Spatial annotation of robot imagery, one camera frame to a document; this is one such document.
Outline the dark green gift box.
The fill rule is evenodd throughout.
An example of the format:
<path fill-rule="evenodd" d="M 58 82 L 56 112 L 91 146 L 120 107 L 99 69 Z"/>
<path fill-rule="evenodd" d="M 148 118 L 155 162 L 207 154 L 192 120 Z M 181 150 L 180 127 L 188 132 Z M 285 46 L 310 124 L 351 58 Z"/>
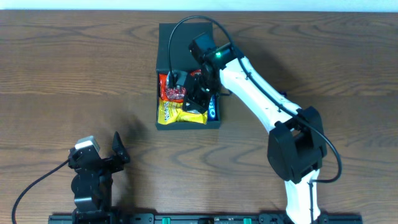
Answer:
<path fill-rule="evenodd" d="M 200 67 L 189 52 L 189 44 L 194 38 L 203 33 L 207 33 L 209 36 L 213 35 L 213 25 L 209 22 L 183 23 L 177 27 L 177 30 L 175 32 L 173 32 L 172 30 L 174 27 L 174 23 L 159 24 L 159 46 L 155 67 L 156 78 L 159 78 L 159 75 L 161 73 L 167 74 L 169 72 L 167 46 L 170 37 L 172 38 L 170 49 L 172 68 L 177 70 L 183 70 L 186 72 L 192 72 L 199 69 Z M 159 131 L 186 129 L 218 129 L 221 126 L 221 115 L 218 97 L 215 98 L 215 113 L 216 119 L 214 121 L 208 121 L 206 124 L 176 122 L 163 125 L 158 122 L 158 119 L 155 119 L 155 126 Z"/>

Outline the yellow candy bag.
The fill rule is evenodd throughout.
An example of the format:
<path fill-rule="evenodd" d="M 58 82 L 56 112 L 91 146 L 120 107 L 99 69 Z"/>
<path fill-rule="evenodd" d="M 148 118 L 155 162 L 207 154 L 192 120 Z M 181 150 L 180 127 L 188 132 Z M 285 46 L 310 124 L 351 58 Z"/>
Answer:
<path fill-rule="evenodd" d="M 157 121 L 162 125 L 168 125 L 177 122 L 191 122 L 206 124 L 208 113 L 191 113 L 182 109 L 182 103 L 164 101 L 159 99 Z"/>

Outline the blue Oreo pack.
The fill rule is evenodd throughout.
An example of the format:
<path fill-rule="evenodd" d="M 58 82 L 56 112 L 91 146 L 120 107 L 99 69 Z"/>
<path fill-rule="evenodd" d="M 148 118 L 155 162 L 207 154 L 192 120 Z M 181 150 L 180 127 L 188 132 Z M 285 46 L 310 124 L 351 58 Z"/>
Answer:
<path fill-rule="evenodd" d="M 209 106 L 208 106 L 208 121 L 215 121 L 217 117 L 216 112 L 216 96 L 213 95 L 210 98 Z"/>

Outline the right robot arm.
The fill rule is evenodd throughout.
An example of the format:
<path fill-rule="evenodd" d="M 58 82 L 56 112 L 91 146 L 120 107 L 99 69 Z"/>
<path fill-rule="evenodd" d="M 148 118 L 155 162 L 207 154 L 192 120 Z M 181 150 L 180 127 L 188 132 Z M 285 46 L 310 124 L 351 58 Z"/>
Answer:
<path fill-rule="evenodd" d="M 249 59 L 228 43 L 217 47 L 207 34 L 188 46 L 201 68 L 187 87 L 183 109 L 204 112 L 223 86 L 232 91 L 259 119 L 269 134 L 267 158 L 285 182 L 286 214 L 293 223 L 311 223 L 320 216 L 317 177 L 326 154 L 320 114 L 301 109 L 276 91 L 256 72 Z"/>

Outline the red Hacks candy bag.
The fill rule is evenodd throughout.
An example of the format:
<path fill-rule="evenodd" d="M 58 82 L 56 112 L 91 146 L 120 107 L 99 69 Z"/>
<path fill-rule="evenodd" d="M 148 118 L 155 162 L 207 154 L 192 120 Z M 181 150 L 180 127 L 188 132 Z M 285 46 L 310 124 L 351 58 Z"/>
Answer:
<path fill-rule="evenodd" d="M 182 103 L 186 96 L 192 96 L 195 84 L 201 75 L 201 70 L 194 70 L 188 72 L 184 86 L 178 88 L 169 88 L 167 86 L 167 75 L 165 73 L 159 74 L 159 96 L 164 101 L 172 101 Z"/>

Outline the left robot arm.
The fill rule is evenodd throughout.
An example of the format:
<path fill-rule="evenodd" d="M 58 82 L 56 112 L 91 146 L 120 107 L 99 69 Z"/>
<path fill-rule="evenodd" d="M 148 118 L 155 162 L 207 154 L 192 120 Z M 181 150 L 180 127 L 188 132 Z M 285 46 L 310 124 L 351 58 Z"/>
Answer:
<path fill-rule="evenodd" d="M 76 172 L 71 183 L 76 205 L 73 223 L 120 223 L 123 219 L 111 205 L 112 175 L 124 170 L 131 158 L 118 132 L 114 133 L 111 149 L 114 154 L 102 159 L 94 136 L 78 140 L 70 149 L 68 167 Z"/>

